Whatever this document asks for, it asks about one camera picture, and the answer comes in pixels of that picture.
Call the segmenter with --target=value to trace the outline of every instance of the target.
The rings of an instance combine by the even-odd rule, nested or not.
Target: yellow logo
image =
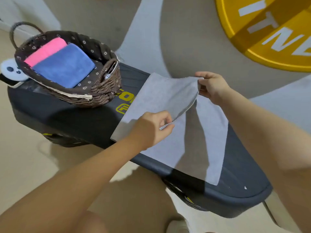
[[[216,0],[232,44],[250,59],[311,72],[311,0]]]
[[[116,111],[122,114],[125,114],[125,112],[127,111],[127,109],[130,107],[130,105],[128,104],[121,104],[116,108]]]

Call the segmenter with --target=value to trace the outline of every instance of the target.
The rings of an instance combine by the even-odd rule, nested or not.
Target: basket handle
[[[33,23],[29,23],[29,22],[17,22],[15,24],[13,24],[13,26],[11,27],[11,30],[10,30],[10,40],[11,40],[11,43],[13,44],[13,46],[15,47],[15,49],[18,49],[15,41],[14,41],[14,31],[17,27],[21,26],[21,25],[29,25],[31,27],[34,27],[35,29],[37,29],[40,33],[44,33],[39,27],[37,27],[36,25],[34,25]]]

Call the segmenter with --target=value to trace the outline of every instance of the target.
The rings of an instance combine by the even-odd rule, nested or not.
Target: floor
[[[0,62],[14,55],[7,32],[0,30]],[[59,170],[101,151],[93,145],[64,148],[19,124],[6,86],[0,83],[0,213]],[[274,224],[263,204],[234,219],[188,207],[165,188],[157,175],[128,162],[112,178],[90,209],[101,215],[110,232],[162,233],[170,219],[184,216],[193,233],[285,233]]]

